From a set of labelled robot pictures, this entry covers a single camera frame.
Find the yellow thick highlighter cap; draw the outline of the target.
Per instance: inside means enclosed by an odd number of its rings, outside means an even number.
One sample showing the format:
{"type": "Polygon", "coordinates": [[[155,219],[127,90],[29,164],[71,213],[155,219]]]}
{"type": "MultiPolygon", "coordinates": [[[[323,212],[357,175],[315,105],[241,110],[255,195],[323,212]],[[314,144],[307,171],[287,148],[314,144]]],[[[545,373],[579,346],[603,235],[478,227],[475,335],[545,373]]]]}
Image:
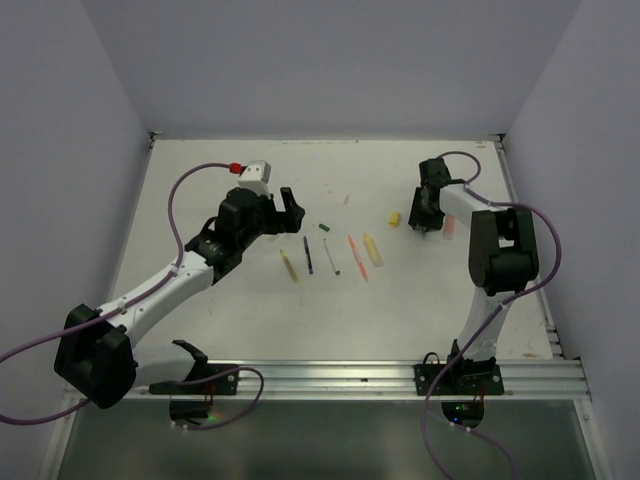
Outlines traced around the yellow thick highlighter cap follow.
{"type": "Polygon", "coordinates": [[[394,211],[389,218],[389,225],[392,228],[397,228],[401,223],[402,215],[398,211],[394,211]]]}

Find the purple gel pen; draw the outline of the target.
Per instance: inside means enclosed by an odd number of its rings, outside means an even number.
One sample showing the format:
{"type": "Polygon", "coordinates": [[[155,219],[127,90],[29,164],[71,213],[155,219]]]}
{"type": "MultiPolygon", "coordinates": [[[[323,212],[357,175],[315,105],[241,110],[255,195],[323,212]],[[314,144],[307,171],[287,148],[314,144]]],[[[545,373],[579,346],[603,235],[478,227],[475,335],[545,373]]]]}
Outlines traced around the purple gel pen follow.
{"type": "Polygon", "coordinates": [[[310,245],[309,245],[309,241],[308,241],[308,238],[307,238],[306,235],[303,236],[303,248],[304,248],[304,253],[305,253],[305,259],[306,259],[306,265],[307,265],[308,274],[309,275],[313,275],[314,274],[314,269],[313,269],[310,245]]]}

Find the yellow thin highlighter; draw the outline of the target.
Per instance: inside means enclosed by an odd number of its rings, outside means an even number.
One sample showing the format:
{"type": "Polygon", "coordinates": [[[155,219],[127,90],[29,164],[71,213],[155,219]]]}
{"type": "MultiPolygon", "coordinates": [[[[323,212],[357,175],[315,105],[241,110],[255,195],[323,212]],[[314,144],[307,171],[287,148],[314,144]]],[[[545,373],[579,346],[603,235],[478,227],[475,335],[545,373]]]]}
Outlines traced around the yellow thin highlighter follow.
{"type": "Polygon", "coordinates": [[[286,252],[283,249],[280,249],[279,253],[280,253],[281,259],[282,259],[282,261],[283,261],[283,263],[285,265],[285,268],[286,268],[291,280],[294,283],[299,283],[300,282],[299,277],[298,277],[298,275],[297,275],[297,273],[296,273],[296,271],[295,271],[295,269],[293,267],[293,264],[291,263],[288,255],[286,254],[286,252]]]}

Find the yellow thick highlighter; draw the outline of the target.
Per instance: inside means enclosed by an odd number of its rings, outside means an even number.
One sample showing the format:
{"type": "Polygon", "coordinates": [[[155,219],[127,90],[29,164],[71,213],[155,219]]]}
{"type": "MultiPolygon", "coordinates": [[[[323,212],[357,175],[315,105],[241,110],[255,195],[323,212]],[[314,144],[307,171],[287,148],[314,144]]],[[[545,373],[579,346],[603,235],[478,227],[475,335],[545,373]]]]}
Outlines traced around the yellow thick highlighter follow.
{"type": "Polygon", "coordinates": [[[382,267],[383,259],[377,248],[374,238],[369,233],[365,233],[363,235],[363,243],[372,265],[374,267],[382,267]]]}

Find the green marker pen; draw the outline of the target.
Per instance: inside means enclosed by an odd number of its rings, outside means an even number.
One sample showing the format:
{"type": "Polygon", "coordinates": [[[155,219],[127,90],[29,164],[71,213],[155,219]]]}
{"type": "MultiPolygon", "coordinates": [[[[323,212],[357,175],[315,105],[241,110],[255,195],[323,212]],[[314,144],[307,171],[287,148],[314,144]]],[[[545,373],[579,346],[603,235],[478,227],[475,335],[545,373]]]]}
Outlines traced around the green marker pen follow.
{"type": "Polygon", "coordinates": [[[330,266],[331,266],[331,269],[332,269],[333,273],[336,276],[339,276],[341,274],[341,270],[340,270],[340,268],[339,268],[339,266],[337,264],[335,255],[334,255],[334,253],[333,253],[333,251],[332,251],[327,239],[323,240],[323,245],[324,245],[325,252],[327,254],[327,257],[328,257],[328,260],[329,260],[329,263],[330,263],[330,266]]]}

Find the orange thin highlighter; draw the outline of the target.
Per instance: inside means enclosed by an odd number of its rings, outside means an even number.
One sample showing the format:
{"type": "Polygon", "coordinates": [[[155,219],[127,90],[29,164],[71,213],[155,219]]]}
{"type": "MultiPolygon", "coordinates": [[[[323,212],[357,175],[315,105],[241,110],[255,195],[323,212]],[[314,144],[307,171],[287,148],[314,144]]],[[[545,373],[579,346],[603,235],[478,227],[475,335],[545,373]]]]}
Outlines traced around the orange thin highlighter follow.
{"type": "Polygon", "coordinates": [[[353,238],[352,238],[352,236],[351,236],[351,235],[347,235],[347,239],[348,239],[348,243],[349,243],[349,246],[350,246],[351,252],[352,252],[352,254],[353,254],[353,256],[354,256],[354,259],[355,259],[356,265],[357,265],[357,267],[358,267],[358,269],[359,269],[360,275],[361,275],[361,277],[363,278],[363,280],[364,280],[366,283],[368,283],[368,281],[369,281],[368,274],[367,274],[367,271],[366,271],[365,265],[364,265],[364,263],[363,263],[363,260],[362,260],[362,258],[361,258],[361,255],[360,255],[360,253],[359,253],[359,251],[358,251],[358,249],[357,249],[356,243],[355,243],[355,241],[353,240],[353,238]]]}

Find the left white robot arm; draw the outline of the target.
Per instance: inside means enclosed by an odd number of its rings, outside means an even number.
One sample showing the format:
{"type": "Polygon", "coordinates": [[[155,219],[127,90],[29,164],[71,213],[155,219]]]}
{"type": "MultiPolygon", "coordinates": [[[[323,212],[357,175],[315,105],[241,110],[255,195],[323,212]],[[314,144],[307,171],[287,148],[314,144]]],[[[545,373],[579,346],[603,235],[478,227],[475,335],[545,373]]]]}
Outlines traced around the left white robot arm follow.
{"type": "Polygon", "coordinates": [[[177,307],[234,270],[260,236],[301,229],[304,209],[290,188],[280,193],[283,210],[277,210],[270,196],[244,188],[229,191],[217,216],[161,272],[97,309],[84,304],[73,309],[65,321],[55,372],[101,409],[141,386],[201,390],[215,373],[194,345],[174,340],[165,349],[144,350],[139,344],[177,307]]]}

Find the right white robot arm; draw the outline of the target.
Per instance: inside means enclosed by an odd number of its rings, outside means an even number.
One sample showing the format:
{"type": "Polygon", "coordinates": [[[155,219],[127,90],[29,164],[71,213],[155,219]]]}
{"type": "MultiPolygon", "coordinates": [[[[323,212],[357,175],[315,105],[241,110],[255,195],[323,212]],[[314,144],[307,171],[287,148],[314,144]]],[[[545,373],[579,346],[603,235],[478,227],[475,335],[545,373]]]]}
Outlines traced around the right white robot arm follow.
{"type": "Polygon", "coordinates": [[[534,222],[529,210],[498,206],[470,192],[441,157],[419,163],[420,183],[408,225],[421,233],[445,230],[454,218],[469,229],[467,266],[475,287],[466,323],[452,345],[459,357],[445,369],[451,389],[468,392],[481,380],[477,364],[495,360],[497,341],[511,298],[525,292],[539,273],[534,222]]]}

